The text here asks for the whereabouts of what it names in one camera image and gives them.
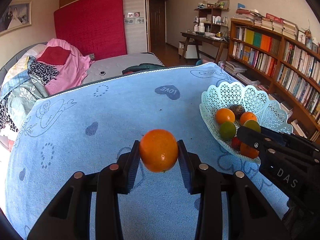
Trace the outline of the orange tangerine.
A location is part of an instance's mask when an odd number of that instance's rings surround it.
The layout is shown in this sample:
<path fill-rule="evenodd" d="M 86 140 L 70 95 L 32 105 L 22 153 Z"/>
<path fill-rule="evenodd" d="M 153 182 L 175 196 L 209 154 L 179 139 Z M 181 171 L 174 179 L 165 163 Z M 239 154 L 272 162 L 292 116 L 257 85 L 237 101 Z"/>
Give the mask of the orange tangerine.
<path fill-rule="evenodd" d="M 255 159 L 258 157 L 259 151 L 242 142 L 240 145 L 240 154 Z"/>
<path fill-rule="evenodd" d="M 242 126 L 248 120 L 257 121 L 257 117 L 252 112 L 245 112 L 240 116 L 240 125 Z"/>

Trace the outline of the red cherry tomato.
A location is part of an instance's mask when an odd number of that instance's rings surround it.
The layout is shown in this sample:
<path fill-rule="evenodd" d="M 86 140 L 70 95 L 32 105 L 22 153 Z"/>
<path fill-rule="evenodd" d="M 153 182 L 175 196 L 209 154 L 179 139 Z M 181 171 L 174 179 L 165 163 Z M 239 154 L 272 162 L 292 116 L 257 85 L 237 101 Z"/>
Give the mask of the red cherry tomato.
<path fill-rule="evenodd" d="M 236 151 L 240 151 L 241 144 L 242 142 L 238 139 L 238 137 L 234 137 L 231 140 L 231 147 Z"/>

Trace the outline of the orange tangerine front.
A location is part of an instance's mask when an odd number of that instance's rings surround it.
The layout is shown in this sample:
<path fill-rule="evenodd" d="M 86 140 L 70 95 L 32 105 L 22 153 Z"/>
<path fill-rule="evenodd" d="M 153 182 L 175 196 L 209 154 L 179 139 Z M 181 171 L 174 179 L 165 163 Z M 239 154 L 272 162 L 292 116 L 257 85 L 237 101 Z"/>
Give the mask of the orange tangerine front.
<path fill-rule="evenodd" d="M 245 112 L 240 116 L 240 125 L 242 126 L 248 120 L 257 121 L 257 117 L 252 112 Z"/>

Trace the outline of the large green tomato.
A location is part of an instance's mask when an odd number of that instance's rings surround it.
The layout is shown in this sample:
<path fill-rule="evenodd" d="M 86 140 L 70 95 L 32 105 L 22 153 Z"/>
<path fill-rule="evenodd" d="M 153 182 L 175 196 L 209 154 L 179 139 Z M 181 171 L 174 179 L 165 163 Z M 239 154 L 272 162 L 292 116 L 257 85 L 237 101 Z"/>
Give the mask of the large green tomato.
<path fill-rule="evenodd" d="M 226 121 L 220 125 L 219 134 L 222 140 L 228 141 L 235 137 L 236 126 L 233 122 Z"/>

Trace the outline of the dark wrinkled passion fruit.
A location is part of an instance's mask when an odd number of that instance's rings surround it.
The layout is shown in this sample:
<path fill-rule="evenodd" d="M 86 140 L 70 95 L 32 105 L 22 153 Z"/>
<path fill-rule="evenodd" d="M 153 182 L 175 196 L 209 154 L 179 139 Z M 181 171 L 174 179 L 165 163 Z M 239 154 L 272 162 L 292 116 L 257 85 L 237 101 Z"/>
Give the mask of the dark wrinkled passion fruit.
<path fill-rule="evenodd" d="M 245 109 L 242 107 L 242 105 L 231 105 L 229 109 L 234 113 L 236 120 L 239 120 L 245 113 Z"/>

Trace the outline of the oval orange kumquat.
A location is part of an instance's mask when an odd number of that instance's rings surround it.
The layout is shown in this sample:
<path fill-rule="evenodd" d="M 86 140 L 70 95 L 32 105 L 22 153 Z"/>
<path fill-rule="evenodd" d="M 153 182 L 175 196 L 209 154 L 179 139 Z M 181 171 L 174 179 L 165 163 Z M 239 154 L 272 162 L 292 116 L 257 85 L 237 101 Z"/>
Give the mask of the oval orange kumquat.
<path fill-rule="evenodd" d="M 215 113 L 216 122 L 221 125 L 224 122 L 235 122 L 235 114 L 228 108 L 221 108 Z"/>

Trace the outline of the oval orange citrus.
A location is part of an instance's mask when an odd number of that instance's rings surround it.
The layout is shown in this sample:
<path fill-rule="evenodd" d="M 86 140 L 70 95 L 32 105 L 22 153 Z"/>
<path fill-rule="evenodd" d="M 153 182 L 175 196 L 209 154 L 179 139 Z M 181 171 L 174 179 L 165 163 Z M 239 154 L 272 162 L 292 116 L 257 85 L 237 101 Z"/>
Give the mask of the oval orange citrus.
<path fill-rule="evenodd" d="M 154 173 L 170 170 L 178 159 L 175 137 L 164 129 L 153 129 L 139 142 L 139 155 L 146 168 Z"/>

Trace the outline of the light green lattice basket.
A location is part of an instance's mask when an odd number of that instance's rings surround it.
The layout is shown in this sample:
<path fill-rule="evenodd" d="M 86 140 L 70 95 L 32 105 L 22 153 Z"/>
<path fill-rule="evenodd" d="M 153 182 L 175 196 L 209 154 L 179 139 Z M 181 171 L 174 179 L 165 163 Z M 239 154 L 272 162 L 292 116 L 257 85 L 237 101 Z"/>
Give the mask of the light green lattice basket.
<path fill-rule="evenodd" d="M 215 120 L 217 110 L 229 108 L 232 105 L 241 105 L 245 111 L 252 112 L 257 117 L 260 126 L 291 134 L 293 127 L 288 124 L 287 113 L 281 109 L 276 100 L 270 100 L 263 90 L 257 90 L 254 86 L 243 86 L 239 82 L 222 82 L 219 86 L 211 85 L 201 95 L 200 113 L 204 123 L 213 138 L 230 154 L 242 160 L 260 164 L 260 159 L 245 157 L 239 151 L 231 148 L 231 141 L 222 140 L 219 134 L 220 125 Z"/>

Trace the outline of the wooden bookshelf with books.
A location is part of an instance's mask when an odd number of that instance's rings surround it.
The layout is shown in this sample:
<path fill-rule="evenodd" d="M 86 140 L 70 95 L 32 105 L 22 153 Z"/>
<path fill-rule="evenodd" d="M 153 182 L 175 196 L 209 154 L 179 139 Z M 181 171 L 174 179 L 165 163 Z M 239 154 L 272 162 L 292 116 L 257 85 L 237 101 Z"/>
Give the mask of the wooden bookshelf with books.
<path fill-rule="evenodd" d="M 319 52 L 297 25 L 240 7 L 231 18 L 227 59 L 243 64 L 268 94 L 288 103 L 298 135 L 319 142 Z"/>

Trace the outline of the blue patterned towel cloth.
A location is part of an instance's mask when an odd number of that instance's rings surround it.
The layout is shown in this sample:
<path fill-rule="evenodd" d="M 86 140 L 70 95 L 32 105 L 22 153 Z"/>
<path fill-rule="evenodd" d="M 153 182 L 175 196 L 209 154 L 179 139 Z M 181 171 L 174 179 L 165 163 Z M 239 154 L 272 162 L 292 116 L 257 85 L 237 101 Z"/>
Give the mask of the blue patterned towel cloth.
<path fill-rule="evenodd" d="M 152 129 L 171 132 L 189 152 L 217 171 L 241 170 L 280 218 L 288 197 L 229 154 L 202 120 L 201 94 L 235 79 L 219 66 L 178 67 L 133 74 L 38 101 L 13 146 L 5 180 L 5 215 L 22 239 L 66 181 L 115 163 Z M 139 164 L 135 185 L 119 195 L 124 239 L 194 239 L 200 195 L 184 187 L 178 162 L 165 173 Z"/>

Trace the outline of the small wooden desk shelf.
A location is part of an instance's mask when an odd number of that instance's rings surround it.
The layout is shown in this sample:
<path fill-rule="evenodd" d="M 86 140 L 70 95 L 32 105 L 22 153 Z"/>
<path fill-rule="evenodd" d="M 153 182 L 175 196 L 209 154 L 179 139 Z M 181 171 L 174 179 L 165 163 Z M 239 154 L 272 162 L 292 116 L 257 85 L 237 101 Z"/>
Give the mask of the small wooden desk shelf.
<path fill-rule="evenodd" d="M 222 16 L 223 12 L 229 11 L 230 0 L 218 0 L 215 3 L 203 1 L 194 9 L 198 12 L 197 23 L 202 23 L 205 32 L 218 33 L 228 30 L 228 18 Z"/>

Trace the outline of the floral light blue quilt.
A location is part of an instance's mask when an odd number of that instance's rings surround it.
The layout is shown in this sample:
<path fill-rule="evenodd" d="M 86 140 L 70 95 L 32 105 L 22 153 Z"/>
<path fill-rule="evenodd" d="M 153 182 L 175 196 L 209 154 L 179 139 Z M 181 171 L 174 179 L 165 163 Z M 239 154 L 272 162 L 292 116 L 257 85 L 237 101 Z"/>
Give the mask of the floral light blue quilt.
<path fill-rule="evenodd" d="M 32 72 L 34 64 L 35 57 L 28 57 L 27 68 L 1 87 L 1 129 L 9 125 L 17 132 L 35 102 L 48 96 L 43 81 Z"/>

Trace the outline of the pink blanket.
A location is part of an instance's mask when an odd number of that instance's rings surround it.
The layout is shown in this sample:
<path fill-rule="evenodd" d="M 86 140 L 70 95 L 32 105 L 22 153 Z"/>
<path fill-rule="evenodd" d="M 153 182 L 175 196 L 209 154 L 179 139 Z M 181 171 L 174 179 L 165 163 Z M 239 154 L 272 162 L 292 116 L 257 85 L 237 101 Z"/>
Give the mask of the pink blanket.
<path fill-rule="evenodd" d="M 78 48 L 65 40 L 53 38 L 47 43 L 46 48 L 56 46 L 70 50 L 71 54 L 64 65 L 51 65 L 54 66 L 60 74 L 56 77 L 56 80 L 51 80 L 44 86 L 50 95 L 81 85 L 83 79 L 87 76 L 87 71 L 92 63 L 92 60 L 88 55 L 82 55 Z M 40 57 L 43 52 L 37 55 L 36 59 Z"/>

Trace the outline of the red pillow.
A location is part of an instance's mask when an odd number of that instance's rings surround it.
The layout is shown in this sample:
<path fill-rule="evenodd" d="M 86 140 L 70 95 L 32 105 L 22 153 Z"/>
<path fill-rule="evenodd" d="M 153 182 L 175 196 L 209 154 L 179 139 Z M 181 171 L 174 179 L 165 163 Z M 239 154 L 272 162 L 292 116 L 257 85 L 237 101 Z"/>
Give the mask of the red pillow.
<path fill-rule="evenodd" d="M 47 47 L 43 54 L 37 58 L 37 61 L 49 65 L 64 65 L 70 54 L 70 50 L 64 49 L 60 46 Z"/>

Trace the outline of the framed wedding photo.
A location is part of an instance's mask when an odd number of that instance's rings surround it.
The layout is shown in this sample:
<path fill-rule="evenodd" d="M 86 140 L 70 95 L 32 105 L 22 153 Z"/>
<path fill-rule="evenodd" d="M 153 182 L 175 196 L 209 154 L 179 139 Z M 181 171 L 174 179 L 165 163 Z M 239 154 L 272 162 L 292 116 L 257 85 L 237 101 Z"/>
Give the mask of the framed wedding photo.
<path fill-rule="evenodd" d="M 32 25 L 31 1 L 11 2 L 1 15 L 1 36 Z"/>

